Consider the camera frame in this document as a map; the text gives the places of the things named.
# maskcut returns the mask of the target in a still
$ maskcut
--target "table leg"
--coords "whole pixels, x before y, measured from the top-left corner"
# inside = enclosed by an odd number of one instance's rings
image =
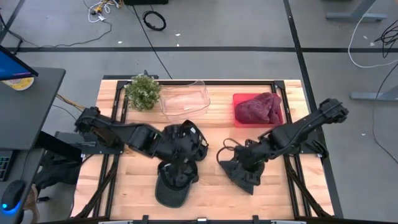
[[[376,0],[363,0],[353,12],[328,12],[326,18],[339,21],[358,22],[375,1]],[[366,13],[362,21],[380,22],[383,19],[387,19],[386,14]]]
[[[36,147],[42,147],[45,150],[65,156],[66,158],[77,162],[81,162],[82,160],[81,150],[79,148],[71,146],[43,131],[40,132],[36,140]]]
[[[349,95],[352,100],[375,100],[377,93],[354,92]],[[398,101],[398,86],[384,93],[379,93],[378,101]]]

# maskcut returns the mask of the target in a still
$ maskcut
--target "transparent tray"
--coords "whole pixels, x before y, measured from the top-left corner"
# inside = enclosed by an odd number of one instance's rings
[[[210,97],[201,80],[160,91],[162,112],[171,123],[205,114],[209,105]]]

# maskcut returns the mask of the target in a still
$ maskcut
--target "butcher block tabletop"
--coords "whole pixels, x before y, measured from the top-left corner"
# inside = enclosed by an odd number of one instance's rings
[[[118,80],[101,82],[96,106],[105,116],[111,116],[117,82]],[[307,102],[300,80],[284,80],[284,83],[294,122],[308,115]],[[145,157],[125,147],[119,160],[111,220],[141,220],[143,215],[148,215],[150,220],[196,220],[202,217],[209,220],[251,220],[253,215],[258,215],[261,220],[294,218],[282,156],[265,164],[261,185],[254,187],[254,195],[249,195],[234,185],[216,161],[216,153],[223,147],[224,139],[233,138],[244,144],[245,139],[257,139],[268,130],[268,128],[235,128],[233,95],[271,92],[271,86],[245,85],[245,82],[239,80],[238,85],[207,85],[206,88],[211,100],[207,112],[189,119],[202,131],[208,141],[209,149],[206,158],[197,162],[199,181],[192,184],[184,205],[180,208],[168,208],[159,204],[155,198],[155,183],[160,160]],[[119,99],[118,120],[121,117],[123,96],[124,90]],[[283,105],[281,108],[286,122]],[[170,124],[161,112],[159,103],[154,109],[143,112],[129,107],[125,123],[149,123],[160,130]],[[229,160],[232,156],[233,152],[225,150],[220,154],[220,160]],[[333,214],[320,158],[315,154],[301,154],[300,159],[308,190],[326,212]],[[103,155],[94,155],[81,167],[72,216],[82,210],[96,191],[102,161]],[[106,189],[99,215],[104,214],[107,194]],[[298,188],[296,195],[300,214],[304,215]]]

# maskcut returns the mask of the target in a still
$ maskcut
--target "blue light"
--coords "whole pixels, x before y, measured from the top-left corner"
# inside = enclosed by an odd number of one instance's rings
[[[19,201],[18,204],[15,206],[15,208],[11,209],[10,211],[5,211],[3,209],[2,212],[6,215],[15,215],[18,212],[20,206],[21,206],[21,201]]]

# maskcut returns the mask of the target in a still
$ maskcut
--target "computer mouse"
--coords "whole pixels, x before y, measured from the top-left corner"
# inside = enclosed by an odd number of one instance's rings
[[[4,211],[10,211],[17,207],[21,201],[22,193],[25,189],[23,180],[15,180],[11,182],[1,197],[1,207]]]

